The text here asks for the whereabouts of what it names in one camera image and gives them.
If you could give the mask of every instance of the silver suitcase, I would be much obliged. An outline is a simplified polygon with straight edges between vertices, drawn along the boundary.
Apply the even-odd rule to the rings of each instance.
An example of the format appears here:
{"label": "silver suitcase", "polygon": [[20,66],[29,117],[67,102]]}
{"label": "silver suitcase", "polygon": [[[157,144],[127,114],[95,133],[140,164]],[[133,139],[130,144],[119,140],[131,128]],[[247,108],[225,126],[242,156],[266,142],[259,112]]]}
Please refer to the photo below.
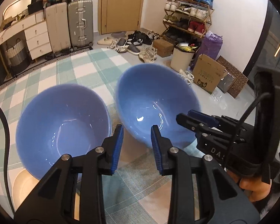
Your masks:
{"label": "silver suitcase", "polygon": [[79,0],[67,5],[70,40],[73,47],[93,45],[92,0]]}
{"label": "silver suitcase", "polygon": [[67,21],[67,3],[57,3],[45,9],[49,39],[54,53],[71,48]]}

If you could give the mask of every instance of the black cable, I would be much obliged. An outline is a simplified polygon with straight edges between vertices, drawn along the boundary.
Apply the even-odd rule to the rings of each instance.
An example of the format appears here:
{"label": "black cable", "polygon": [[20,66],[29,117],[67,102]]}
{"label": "black cable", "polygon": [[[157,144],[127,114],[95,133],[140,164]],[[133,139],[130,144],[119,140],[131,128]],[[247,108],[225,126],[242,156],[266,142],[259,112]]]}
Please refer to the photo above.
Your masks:
{"label": "black cable", "polygon": [[4,133],[5,133],[5,151],[4,151],[4,161],[3,161],[4,185],[5,185],[5,190],[7,193],[7,198],[8,198],[8,202],[10,204],[11,210],[12,210],[13,214],[15,214],[15,209],[13,207],[13,203],[11,201],[11,196],[10,196],[10,191],[8,188],[8,178],[7,178],[8,156],[9,156],[9,150],[10,150],[10,132],[9,132],[7,119],[1,108],[0,108],[0,120],[2,121],[3,129],[4,129]]}
{"label": "black cable", "polygon": [[229,155],[232,149],[232,146],[234,144],[235,138],[242,126],[242,124],[244,123],[244,121],[248,118],[248,116],[251,114],[251,112],[253,111],[253,109],[256,107],[257,104],[259,104],[263,99],[267,99],[269,97],[271,97],[272,94],[271,93],[262,93],[260,96],[258,96],[256,99],[254,99],[254,101],[251,103],[251,105],[246,109],[246,111],[243,113],[243,115],[241,116],[240,120],[238,121],[237,125],[235,126],[235,131],[234,134],[232,135],[228,148],[227,148],[227,153],[226,153],[226,157],[224,158],[224,163],[222,165],[223,168],[226,167],[228,159],[229,159]]}

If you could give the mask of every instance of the purple bag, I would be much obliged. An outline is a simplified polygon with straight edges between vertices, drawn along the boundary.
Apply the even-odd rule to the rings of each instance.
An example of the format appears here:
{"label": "purple bag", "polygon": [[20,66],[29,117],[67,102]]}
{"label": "purple bag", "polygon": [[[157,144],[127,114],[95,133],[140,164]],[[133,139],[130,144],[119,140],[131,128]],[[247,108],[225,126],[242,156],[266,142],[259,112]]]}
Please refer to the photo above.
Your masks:
{"label": "purple bag", "polygon": [[203,39],[203,41],[201,43],[199,50],[196,52],[195,59],[190,66],[190,70],[193,71],[193,69],[196,65],[196,62],[198,60],[198,57],[201,54],[205,54],[208,57],[216,60],[216,58],[219,54],[219,51],[222,47],[222,44],[223,44],[222,36],[213,34],[211,31],[208,31],[205,35],[205,38]]}

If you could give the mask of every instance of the silver bolt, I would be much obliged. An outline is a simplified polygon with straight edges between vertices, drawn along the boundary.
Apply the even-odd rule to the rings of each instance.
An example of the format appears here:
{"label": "silver bolt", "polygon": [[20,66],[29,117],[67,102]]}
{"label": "silver bolt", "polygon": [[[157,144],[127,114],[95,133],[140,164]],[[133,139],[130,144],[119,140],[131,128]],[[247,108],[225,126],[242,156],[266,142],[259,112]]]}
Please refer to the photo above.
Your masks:
{"label": "silver bolt", "polygon": [[172,153],[178,153],[178,148],[177,147],[171,147],[169,151],[172,152]]}
{"label": "silver bolt", "polygon": [[211,161],[211,160],[213,160],[213,157],[211,155],[204,155],[204,159],[206,161]]}
{"label": "silver bolt", "polygon": [[97,147],[96,152],[97,153],[102,153],[105,149],[103,147]]}
{"label": "silver bolt", "polygon": [[63,155],[61,156],[61,159],[62,159],[63,161],[67,161],[69,158],[70,158],[70,156],[69,156],[68,154],[63,154]]}

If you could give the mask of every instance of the drawer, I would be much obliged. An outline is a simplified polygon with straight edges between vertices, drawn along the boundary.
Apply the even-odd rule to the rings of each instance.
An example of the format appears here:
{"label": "drawer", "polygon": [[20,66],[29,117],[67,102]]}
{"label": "drawer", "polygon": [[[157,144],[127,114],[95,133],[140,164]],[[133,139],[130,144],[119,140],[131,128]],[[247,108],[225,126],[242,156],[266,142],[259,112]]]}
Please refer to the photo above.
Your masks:
{"label": "drawer", "polygon": [[29,40],[33,37],[36,37],[40,34],[47,32],[47,31],[48,31],[48,29],[46,27],[46,22],[45,21],[41,22],[41,23],[25,30],[26,40]]}
{"label": "drawer", "polygon": [[32,39],[27,40],[28,49],[33,50],[36,47],[50,43],[48,32],[45,32],[41,35],[33,37]]}
{"label": "drawer", "polygon": [[47,43],[47,44],[44,44],[42,46],[39,46],[39,47],[31,50],[30,55],[31,55],[31,58],[34,60],[35,58],[45,55],[51,51],[52,51],[51,44]]}
{"label": "drawer", "polygon": [[12,36],[35,24],[35,15],[30,15],[27,18],[24,18],[19,22],[15,23],[14,25],[10,26],[5,31],[3,31],[2,36],[0,37],[0,45],[3,44],[6,40],[10,39]]}
{"label": "drawer", "polygon": [[35,14],[36,23],[40,23],[43,21],[43,10],[39,13]]}

